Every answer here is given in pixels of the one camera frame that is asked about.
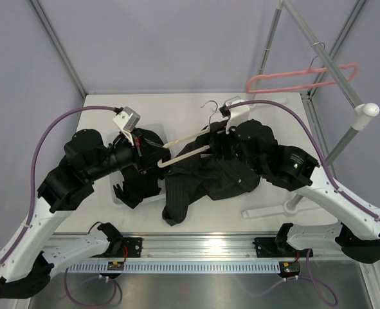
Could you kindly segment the black shirt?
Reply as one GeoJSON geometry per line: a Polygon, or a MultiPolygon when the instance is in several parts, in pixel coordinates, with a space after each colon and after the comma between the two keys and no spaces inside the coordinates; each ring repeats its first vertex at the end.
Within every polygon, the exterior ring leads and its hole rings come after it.
{"type": "MultiPolygon", "coordinates": [[[[141,135],[156,135],[156,133],[148,129],[137,128],[133,130],[133,135],[137,138],[141,135]]],[[[136,167],[138,161],[136,146],[132,146],[122,134],[113,140],[111,149],[115,152],[123,151],[133,159],[131,164],[128,163],[127,166],[120,169],[123,176],[122,184],[113,185],[114,194],[119,200],[134,209],[145,198],[157,196],[160,193],[161,187],[158,182],[164,179],[167,168],[160,168],[157,165],[146,173],[140,173],[136,167]]]]}

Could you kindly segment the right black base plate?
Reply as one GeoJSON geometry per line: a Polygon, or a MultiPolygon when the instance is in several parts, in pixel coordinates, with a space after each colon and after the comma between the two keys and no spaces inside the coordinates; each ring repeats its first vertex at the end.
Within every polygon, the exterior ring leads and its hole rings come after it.
{"type": "Polygon", "coordinates": [[[296,258],[298,254],[305,258],[309,251],[295,249],[283,241],[277,242],[275,237],[256,237],[252,244],[258,258],[296,258]]]}

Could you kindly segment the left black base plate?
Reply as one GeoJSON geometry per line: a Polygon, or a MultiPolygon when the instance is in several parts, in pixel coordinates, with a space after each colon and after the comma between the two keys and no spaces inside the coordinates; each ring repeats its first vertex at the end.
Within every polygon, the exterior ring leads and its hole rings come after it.
{"type": "Polygon", "coordinates": [[[94,255],[94,258],[140,258],[143,239],[139,237],[125,237],[120,244],[111,247],[103,254],[94,255]]]}

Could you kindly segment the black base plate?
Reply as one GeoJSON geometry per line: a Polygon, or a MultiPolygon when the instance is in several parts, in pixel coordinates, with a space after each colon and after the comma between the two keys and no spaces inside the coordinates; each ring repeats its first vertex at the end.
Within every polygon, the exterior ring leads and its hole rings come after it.
{"type": "Polygon", "coordinates": [[[309,251],[295,249],[283,241],[277,242],[275,237],[256,237],[252,244],[258,258],[296,258],[298,254],[305,258],[309,251]]]}
{"type": "Polygon", "coordinates": [[[111,247],[103,254],[94,255],[94,258],[140,258],[143,239],[139,237],[125,237],[120,244],[111,247]]]}

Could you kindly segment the dark striped shirt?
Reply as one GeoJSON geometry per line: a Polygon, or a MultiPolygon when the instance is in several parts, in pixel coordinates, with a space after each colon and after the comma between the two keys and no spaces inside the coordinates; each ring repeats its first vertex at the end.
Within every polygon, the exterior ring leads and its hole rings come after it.
{"type": "Polygon", "coordinates": [[[188,207],[208,196],[225,200],[254,191],[260,176],[237,159],[216,160],[196,154],[170,166],[165,175],[166,204],[162,218],[170,226],[182,223],[188,207]]]}

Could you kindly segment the metal clothes rack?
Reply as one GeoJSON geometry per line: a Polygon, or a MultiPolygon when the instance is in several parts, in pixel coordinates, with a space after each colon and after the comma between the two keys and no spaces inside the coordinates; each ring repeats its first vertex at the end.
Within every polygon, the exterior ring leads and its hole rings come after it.
{"type": "Polygon", "coordinates": [[[362,103],[358,94],[354,91],[349,81],[355,77],[358,72],[359,67],[353,65],[354,72],[349,76],[345,77],[342,74],[343,66],[337,66],[334,59],[341,48],[341,45],[345,42],[349,32],[351,31],[354,23],[359,17],[361,11],[367,4],[366,1],[356,1],[352,8],[350,15],[345,21],[344,26],[340,30],[338,38],[335,40],[330,52],[325,51],[325,45],[318,40],[314,32],[310,29],[309,25],[304,21],[303,17],[298,13],[298,10],[294,7],[290,1],[277,1],[275,13],[273,20],[271,22],[271,27],[267,36],[266,45],[262,55],[262,60],[260,62],[260,68],[257,75],[250,78],[246,84],[246,93],[249,98],[253,98],[255,95],[264,93],[274,93],[274,92],[292,92],[299,90],[309,90],[309,97],[312,97],[318,88],[337,85],[341,92],[344,94],[350,105],[354,108],[356,113],[356,120],[348,129],[348,131],[343,135],[341,140],[334,146],[334,149],[327,155],[326,163],[331,165],[335,159],[343,152],[346,146],[354,139],[354,137],[362,131],[369,122],[374,119],[379,114],[379,106],[374,103],[364,104],[362,103]],[[313,69],[309,66],[307,69],[302,71],[294,71],[287,73],[273,73],[265,74],[264,68],[267,62],[269,51],[275,36],[276,28],[282,13],[285,9],[292,17],[293,21],[296,23],[297,27],[303,33],[307,41],[309,42],[310,49],[313,49],[316,53],[316,57],[319,58],[323,64],[321,68],[313,69]],[[286,77],[303,76],[308,74],[315,74],[316,78],[314,82],[307,85],[295,86],[293,88],[279,88],[279,89],[258,89],[258,84],[260,80],[271,80],[286,77]]]}

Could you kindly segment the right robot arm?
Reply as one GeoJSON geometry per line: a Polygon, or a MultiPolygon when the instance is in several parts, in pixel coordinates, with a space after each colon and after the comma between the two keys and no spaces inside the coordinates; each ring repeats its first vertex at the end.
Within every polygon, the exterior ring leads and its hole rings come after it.
{"type": "Polygon", "coordinates": [[[337,219],[329,225],[283,224],[275,238],[278,253],[340,250],[361,263],[380,260],[380,208],[347,192],[309,153],[280,145],[272,129],[256,120],[230,129],[224,122],[215,123],[208,143],[215,158],[238,160],[275,187],[302,195],[337,219]]]}

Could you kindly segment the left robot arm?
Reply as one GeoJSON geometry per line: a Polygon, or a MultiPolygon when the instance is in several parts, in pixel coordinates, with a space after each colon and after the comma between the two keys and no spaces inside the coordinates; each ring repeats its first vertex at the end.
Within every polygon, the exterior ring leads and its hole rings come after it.
{"type": "Polygon", "coordinates": [[[59,225],[93,194],[95,181],[127,167],[142,173],[170,159],[157,134],[135,129],[135,144],[120,136],[104,145],[95,129],[76,132],[64,146],[64,157],[37,190],[32,220],[26,232],[16,232],[0,251],[0,299],[27,299],[43,290],[65,268],[93,256],[113,257],[123,247],[123,236],[111,223],[69,245],[44,249],[59,225]]]}

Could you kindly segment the aluminium rail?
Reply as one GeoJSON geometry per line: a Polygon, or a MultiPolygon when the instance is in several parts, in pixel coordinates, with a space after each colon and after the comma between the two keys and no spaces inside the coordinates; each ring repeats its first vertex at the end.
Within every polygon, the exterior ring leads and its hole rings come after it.
{"type": "MultiPolygon", "coordinates": [[[[166,260],[247,260],[257,257],[253,240],[256,237],[275,237],[274,235],[255,234],[125,234],[125,237],[143,239],[140,258],[127,259],[166,259],[166,260]]],[[[122,257],[94,257],[115,259],[122,257]]],[[[293,257],[264,257],[262,259],[293,259],[293,257]]]]}

